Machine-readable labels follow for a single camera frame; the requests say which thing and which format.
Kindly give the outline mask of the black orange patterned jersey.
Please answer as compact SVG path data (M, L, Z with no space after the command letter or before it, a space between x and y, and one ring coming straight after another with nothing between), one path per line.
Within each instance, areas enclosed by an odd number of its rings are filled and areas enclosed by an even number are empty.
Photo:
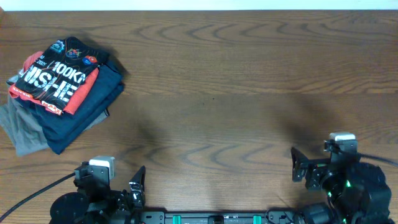
M20 74L9 94L61 115L88 75L108 57L109 53L76 37L57 40Z

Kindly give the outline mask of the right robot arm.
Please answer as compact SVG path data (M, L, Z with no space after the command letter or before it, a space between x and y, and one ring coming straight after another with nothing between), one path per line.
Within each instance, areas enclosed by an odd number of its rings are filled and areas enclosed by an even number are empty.
M295 212L294 223L394 223L389 211L392 192L379 166L348 154L337 162L310 160L294 147L291 155L292 180L305 179L307 190L324 191L328 201Z

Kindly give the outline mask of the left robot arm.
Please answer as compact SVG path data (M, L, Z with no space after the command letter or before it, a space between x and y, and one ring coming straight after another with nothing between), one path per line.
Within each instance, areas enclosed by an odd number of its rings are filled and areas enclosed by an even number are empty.
M139 224L145 205L146 168L129 181L130 190L110 188L110 168L88 162L74 170L76 192L60 196L50 208L51 224L120 223Z

